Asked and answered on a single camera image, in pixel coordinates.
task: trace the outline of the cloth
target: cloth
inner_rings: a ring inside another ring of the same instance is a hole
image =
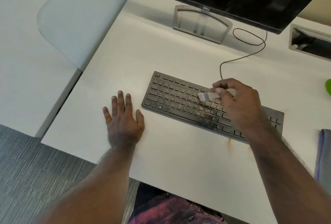
[[[315,178],[331,195],[331,130],[322,129],[319,134]]]
[[[128,224],[226,224],[220,212],[140,183]]]

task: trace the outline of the person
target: person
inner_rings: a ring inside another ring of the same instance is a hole
[[[236,95],[226,91],[236,89]],[[213,84],[234,125],[245,134],[279,224],[331,223],[331,200],[267,122],[259,94],[235,79]],[[132,116],[130,94],[112,97],[112,116],[103,108],[111,149],[96,168],[45,211],[36,224],[119,224],[126,205],[129,169],[145,123]],[[225,223],[221,214],[150,188],[138,197],[130,223]]]

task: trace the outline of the beige wall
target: beige wall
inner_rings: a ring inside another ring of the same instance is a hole
[[[331,0],[313,0],[299,17],[331,26]]]

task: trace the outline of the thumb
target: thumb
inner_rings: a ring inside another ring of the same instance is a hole
[[[145,129],[144,116],[139,109],[136,111],[136,121],[139,127]]]
[[[232,94],[229,93],[224,88],[218,87],[218,88],[215,89],[215,92],[221,97],[222,102],[225,106],[234,103]]]

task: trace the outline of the person's right arm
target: person's right arm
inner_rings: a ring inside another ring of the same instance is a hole
[[[236,89],[236,95],[226,91]],[[282,141],[263,112],[259,94],[235,79],[213,84],[234,125],[247,138],[279,224],[331,223],[331,199]]]

